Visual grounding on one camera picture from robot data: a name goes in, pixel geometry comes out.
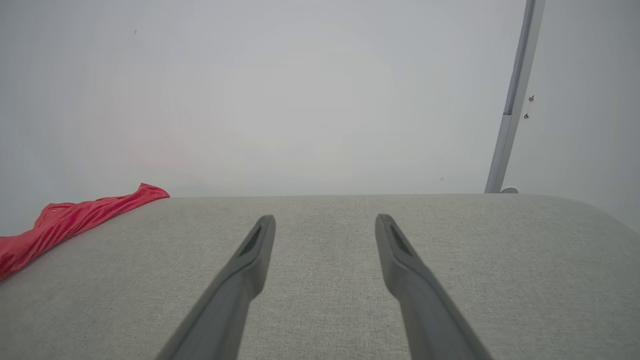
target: red towel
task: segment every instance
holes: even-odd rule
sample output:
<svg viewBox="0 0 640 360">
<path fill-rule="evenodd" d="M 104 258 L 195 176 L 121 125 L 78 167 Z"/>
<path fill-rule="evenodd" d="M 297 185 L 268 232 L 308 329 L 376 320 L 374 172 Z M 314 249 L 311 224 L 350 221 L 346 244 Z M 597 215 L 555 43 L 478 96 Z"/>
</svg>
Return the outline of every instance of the red towel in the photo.
<svg viewBox="0 0 640 360">
<path fill-rule="evenodd" d="M 155 186 L 140 184 L 137 192 L 79 204 L 49 204 L 33 229 L 22 235 L 0 236 L 0 281 L 21 270 L 38 256 L 75 235 L 153 200 L 169 197 Z"/>
</svg>

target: wall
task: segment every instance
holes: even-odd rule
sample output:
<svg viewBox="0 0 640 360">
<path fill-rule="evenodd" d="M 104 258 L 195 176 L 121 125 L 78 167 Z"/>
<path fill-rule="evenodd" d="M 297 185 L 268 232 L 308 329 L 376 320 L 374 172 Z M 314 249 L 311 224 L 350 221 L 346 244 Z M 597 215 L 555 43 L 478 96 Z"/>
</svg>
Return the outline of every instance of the wall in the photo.
<svg viewBox="0 0 640 360">
<path fill-rule="evenodd" d="M 49 202 L 482 192 L 524 0 L 0 4 L 0 234 Z"/>
<path fill-rule="evenodd" d="M 547 1 L 505 187 L 596 205 L 640 233 L 639 16 L 635 0 Z"/>
</svg>

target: mattress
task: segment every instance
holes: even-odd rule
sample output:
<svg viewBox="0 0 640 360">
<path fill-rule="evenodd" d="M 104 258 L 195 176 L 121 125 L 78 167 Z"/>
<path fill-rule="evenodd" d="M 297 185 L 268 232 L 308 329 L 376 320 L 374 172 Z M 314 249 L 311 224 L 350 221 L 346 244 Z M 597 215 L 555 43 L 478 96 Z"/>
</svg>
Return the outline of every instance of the mattress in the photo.
<svg viewBox="0 0 640 360">
<path fill-rule="evenodd" d="M 0 283 L 0 357 L 153 358 L 273 214 L 238 358 L 409 359 L 378 213 L 395 218 L 494 358 L 640 358 L 640 236 L 592 206 L 517 194 L 157 200 Z"/>
</svg>

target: red velvet fabric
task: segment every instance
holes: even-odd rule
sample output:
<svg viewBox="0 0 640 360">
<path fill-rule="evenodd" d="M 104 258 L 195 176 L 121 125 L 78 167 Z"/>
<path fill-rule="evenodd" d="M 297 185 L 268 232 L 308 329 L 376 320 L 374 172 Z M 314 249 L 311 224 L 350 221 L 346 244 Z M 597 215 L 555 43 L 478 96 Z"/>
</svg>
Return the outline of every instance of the red velvet fabric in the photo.
<svg viewBox="0 0 640 360">
<path fill-rule="evenodd" d="M 153 200 L 169 197 L 155 186 L 140 184 L 137 192 L 79 204 L 49 204 L 33 229 L 16 236 L 0 236 L 0 281 L 23 269 L 57 244 Z"/>
</svg>

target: crumpled red cloth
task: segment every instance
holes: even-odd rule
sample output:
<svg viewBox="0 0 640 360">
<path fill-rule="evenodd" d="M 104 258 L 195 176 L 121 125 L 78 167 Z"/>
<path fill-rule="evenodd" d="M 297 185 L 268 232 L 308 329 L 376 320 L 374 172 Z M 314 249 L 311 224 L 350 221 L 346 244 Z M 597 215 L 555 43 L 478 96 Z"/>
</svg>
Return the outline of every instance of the crumpled red cloth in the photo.
<svg viewBox="0 0 640 360">
<path fill-rule="evenodd" d="M 0 281 L 22 270 L 38 256 L 75 235 L 148 202 L 169 197 L 152 185 L 140 184 L 131 195 L 105 197 L 79 204 L 49 204 L 33 229 L 16 236 L 0 236 Z"/>
</svg>

